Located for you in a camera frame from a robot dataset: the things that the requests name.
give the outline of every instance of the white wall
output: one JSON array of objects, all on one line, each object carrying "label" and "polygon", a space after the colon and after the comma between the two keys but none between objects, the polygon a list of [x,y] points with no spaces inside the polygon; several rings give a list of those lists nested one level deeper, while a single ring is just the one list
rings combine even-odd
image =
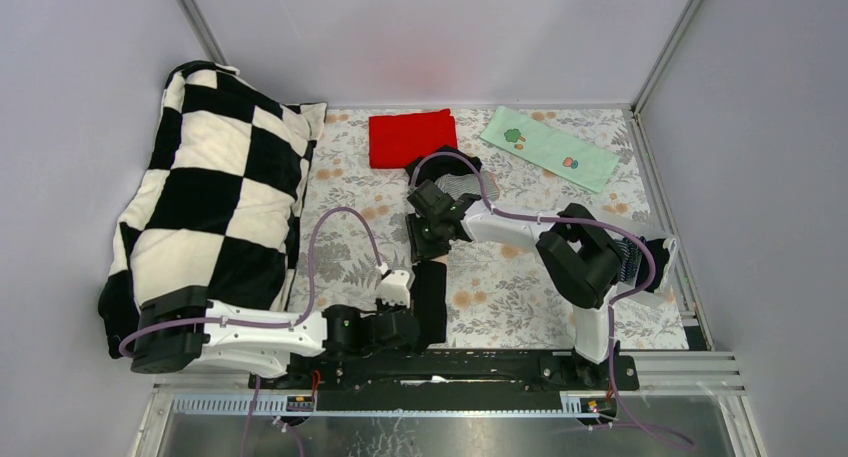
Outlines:
[{"label": "white wall", "polygon": [[687,0],[197,0],[225,56],[286,101],[625,103]]},{"label": "white wall", "polygon": [[844,455],[848,7],[706,0],[644,113],[771,456]]},{"label": "white wall", "polygon": [[107,354],[97,297],[168,71],[202,58],[174,0],[0,0],[0,442],[125,455],[151,379]]}]

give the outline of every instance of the black cloth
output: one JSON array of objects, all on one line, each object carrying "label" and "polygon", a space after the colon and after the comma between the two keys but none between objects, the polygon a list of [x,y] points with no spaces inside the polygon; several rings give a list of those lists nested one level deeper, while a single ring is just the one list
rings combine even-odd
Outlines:
[{"label": "black cloth", "polygon": [[417,350],[424,350],[430,344],[441,344],[447,340],[448,305],[445,296],[448,267],[431,260],[418,263],[412,271],[415,274],[410,289],[412,313],[421,329]]},{"label": "black cloth", "polygon": [[[474,168],[476,168],[478,171],[483,168],[483,162],[480,160],[479,157],[469,157],[468,155],[462,153],[457,149],[454,149],[453,147],[446,145],[441,149],[437,150],[436,152],[450,152],[452,154],[461,155],[462,157],[468,159],[474,166]],[[409,175],[410,180],[412,179],[412,173],[415,172],[415,167],[418,165],[419,162],[421,162],[422,159],[423,157],[419,157],[413,160],[412,163],[404,167],[404,170],[406,171],[406,174]],[[421,167],[421,171],[418,172],[418,182],[410,182],[410,185],[417,187],[419,184],[421,184],[421,182],[424,182],[425,180],[431,180],[435,182],[436,179],[446,174],[459,176],[467,175],[470,173],[472,173],[472,171],[468,168],[467,165],[465,165],[465,162],[462,162],[461,160],[455,159],[453,157],[448,157],[447,155],[440,155],[438,157],[433,157],[432,159],[428,160]]]},{"label": "black cloth", "polygon": [[[645,246],[648,247],[648,250],[651,252],[651,256],[654,258],[654,263],[657,266],[657,273],[654,276],[654,280],[650,285],[648,285],[648,287],[645,288],[645,292],[653,292],[657,290],[657,287],[659,287],[662,282],[671,254],[668,252],[668,249],[665,248],[665,239],[649,240],[645,242]],[[648,280],[649,269],[647,260],[648,259],[643,255],[642,263],[639,265],[639,274],[636,276],[636,286],[642,285],[643,282]]]}]

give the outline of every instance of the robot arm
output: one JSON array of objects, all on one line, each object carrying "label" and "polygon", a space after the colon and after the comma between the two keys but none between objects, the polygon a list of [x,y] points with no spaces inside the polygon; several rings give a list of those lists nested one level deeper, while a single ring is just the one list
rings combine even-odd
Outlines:
[{"label": "robot arm", "polygon": [[[479,196],[454,200],[425,181],[409,196],[418,215],[407,216],[413,261],[447,254],[454,240],[493,241],[530,249],[541,258],[557,290],[575,306],[576,354],[597,366],[608,358],[608,305],[618,282],[622,256],[605,231],[591,226],[516,221],[492,214]],[[572,204],[560,213],[591,219]],[[360,359],[382,349],[411,347],[418,340],[409,289],[412,273],[378,268],[377,287],[393,311],[362,316],[334,305],[299,316],[254,310],[208,299],[205,287],[188,287],[141,306],[132,370],[166,373],[188,366],[248,370],[264,378],[288,372],[291,354],[323,360]],[[194,319],[198,325],[176,324]]]},{"label": "robot arm", "polygon": [[[609,300],[616,293],[623,256],[602,229],[561,223],[517,221],[493,214],[479,196],[454,200],[430,181],[409,196],[416,214],[407,216],[413,261],[430,259],[450,250],[452,240],[499,242],[532,250],[548,270],[559,293],[574,305],[577,327],[575,351],[600,364],[608,356]],[[517,209],[506,209],[526,213]],[[585,207],[538,212],[541,217],[594,219]]]},{"label": "robot arm", "polygon": [[[409,310],[412,273],[378,270],[378,298],[393,311],[363,316],[355,307],[333,305],[293,326],[300,315],[208,299],[205,287],[186,287],[153,299],[140,309],[142,335],[135,340],[132,371],[160,374],[213,367],[270,379],[288,373],[292,354],[346,361],[411,346],[418,340],[418,322]],[[157,329],[181,320],[194,325]]]}]

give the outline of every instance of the checkered cushion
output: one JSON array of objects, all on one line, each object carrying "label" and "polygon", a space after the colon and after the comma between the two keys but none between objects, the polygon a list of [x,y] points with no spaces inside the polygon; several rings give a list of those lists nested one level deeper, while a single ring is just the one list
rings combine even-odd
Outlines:
[{"label": "checkered cushion", "polygon": [[175,69],[150,165],[118,218],[98,306],[109,352],[138,307],[187,286],[212,299],[283,310],[326,104],[280,105],[211,62]]}]

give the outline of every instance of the light green cloth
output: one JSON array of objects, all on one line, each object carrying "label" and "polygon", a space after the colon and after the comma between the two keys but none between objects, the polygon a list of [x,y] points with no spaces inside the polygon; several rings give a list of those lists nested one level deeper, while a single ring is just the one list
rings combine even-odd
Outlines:
[{"label": "light green cloth", "polygon": [[603,190],[618,165],[616,154],[503,106],[480,137],[592,192]]}]

